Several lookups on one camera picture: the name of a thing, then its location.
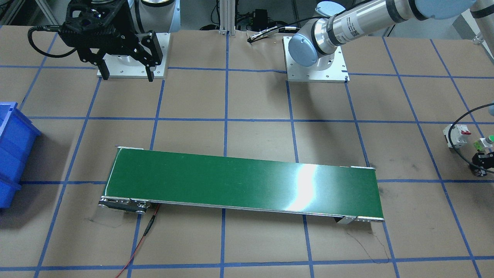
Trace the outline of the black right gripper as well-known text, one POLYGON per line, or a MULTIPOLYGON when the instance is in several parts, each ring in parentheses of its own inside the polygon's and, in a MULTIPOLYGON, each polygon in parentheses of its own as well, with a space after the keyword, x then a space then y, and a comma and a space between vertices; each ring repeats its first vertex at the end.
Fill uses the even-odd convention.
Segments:
POLYGON ((58 34, 67 46, 76 49, 81 61, 96 63, 104 80, 110 77, 106 54, 130 56, 141 62, 149 82, 155 79, 155 66, 162 63, 155 32, 137 32, 126 0, 71 0, 58 34))

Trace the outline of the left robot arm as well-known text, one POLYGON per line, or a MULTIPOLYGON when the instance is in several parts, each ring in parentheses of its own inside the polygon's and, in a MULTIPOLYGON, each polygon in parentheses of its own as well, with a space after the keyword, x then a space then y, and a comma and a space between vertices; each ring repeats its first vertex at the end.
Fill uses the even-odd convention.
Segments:
POLYGON ((367 0, 349 10, 331 1, 320 2, 316 15, 284 43, 289 70, 298 66, 308 74, 329 69, 341 46, 410 19, 443 20, 469 10, 479 34, 493 51, 492 0, 367 0))

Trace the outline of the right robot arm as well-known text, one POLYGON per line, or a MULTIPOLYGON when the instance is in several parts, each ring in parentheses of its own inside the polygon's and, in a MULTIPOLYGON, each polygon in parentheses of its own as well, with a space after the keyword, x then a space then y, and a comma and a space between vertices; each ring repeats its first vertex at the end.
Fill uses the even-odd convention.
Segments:
POLYGON ((109 78, 164 78, 178 0, 72 0, 58 30, 81 62, 109 78))

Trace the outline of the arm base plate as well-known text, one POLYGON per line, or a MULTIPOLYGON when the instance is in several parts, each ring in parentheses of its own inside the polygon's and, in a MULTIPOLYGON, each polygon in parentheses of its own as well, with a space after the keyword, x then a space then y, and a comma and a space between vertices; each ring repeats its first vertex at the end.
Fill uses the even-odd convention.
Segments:
POLYGON ((319 58, 314 65, 305 67, 296 63, 289 53, 289 41, 291 38, 291 36, 283 37, 288 81, 347 83, 350 80, 340 46, 335 53, 319 58))
MULTIPOLYGON (((153 73, 155 79, 164 79, 168 69, 168 50, 171 44, 171 33, 156 33, 156 35, 163 58, 162 63, 154 67, 153 73)), ((106 54, 104 60, 109 69, 110 78, 147 79, 145 66, 130 56, 106 54)))

